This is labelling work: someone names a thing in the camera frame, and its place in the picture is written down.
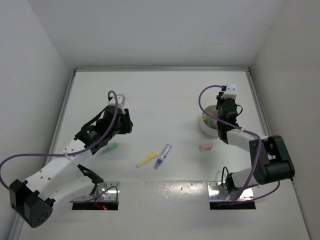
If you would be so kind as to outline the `white round divided container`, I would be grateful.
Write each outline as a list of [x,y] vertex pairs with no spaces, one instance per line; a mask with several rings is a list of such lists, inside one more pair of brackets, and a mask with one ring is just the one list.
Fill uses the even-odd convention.
[[[204,110],[209,113],[211,116],[217,118],[218,117],[218,110],[216,109],[216,105],[207,106]],[[218,137],[218,125],[217,121],[211,117],[209,117],[204,112],[201,115],[200,122],[199,122],[201,130],[211,136],[211,137]]]

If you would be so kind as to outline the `green highlighter pen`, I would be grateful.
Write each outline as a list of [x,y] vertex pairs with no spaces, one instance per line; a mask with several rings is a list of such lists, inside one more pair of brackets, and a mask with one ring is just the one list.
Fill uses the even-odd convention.
[[119,146],[119,144],[117,142],[109,143],[108,145],[106,145],[105,147],[103,147],[99,150],[99,154],[103,155],[105,153],[108,153],[112,150],[115,150],[118,146]]

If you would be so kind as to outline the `yellow highlighter pen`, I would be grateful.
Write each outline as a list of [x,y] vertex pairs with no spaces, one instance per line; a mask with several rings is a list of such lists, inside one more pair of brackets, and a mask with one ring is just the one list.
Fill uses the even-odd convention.
[[154,152],[150,153],[148,156],[146,156],[145,158],[143,158],[142,160],[140,160],[138,163],[135,164],[136,168],[142,167],[143,165],[145,165],[146,163],[150,162],[151,160],[153,160],[157,156],[158,156],[158,152],[157,151],[154,151]]

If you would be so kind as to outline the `clear glue stick blue cap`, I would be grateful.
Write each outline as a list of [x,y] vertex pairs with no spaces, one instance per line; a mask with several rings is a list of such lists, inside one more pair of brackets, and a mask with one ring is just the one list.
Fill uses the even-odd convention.
[[159,166],[165,161],[165,159],[167,158],[170,150],[172,149],[172,145],[170,144],[166,144],[163,148],[163,150],[161,151],[161,153],[158,155],[157,160],[155,162],[154,168],[158,169]]

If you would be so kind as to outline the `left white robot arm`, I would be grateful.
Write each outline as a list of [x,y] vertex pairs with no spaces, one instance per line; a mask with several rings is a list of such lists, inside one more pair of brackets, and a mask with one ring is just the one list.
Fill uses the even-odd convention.
[[10,205],[31,227],[42,225],[59,204],[90,194],[103,179],[82,162],[89,160],[117,134],[132,132],[127,108],[106,106],[82,126],[60,156],[24,181],[8,187]]

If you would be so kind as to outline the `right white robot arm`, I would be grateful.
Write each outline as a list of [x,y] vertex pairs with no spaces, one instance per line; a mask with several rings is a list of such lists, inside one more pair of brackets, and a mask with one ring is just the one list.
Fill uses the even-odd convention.
[[227,174],[224,185],[228,193],[238,192],[243,186],[292,179],[295,167],[283,138],[279,135],[259,136],[241,129],[237,124],[239,114],[235,97],[220,91],[216,99],[218,137],[228,145],[247,151],[251,161],[251,167]]

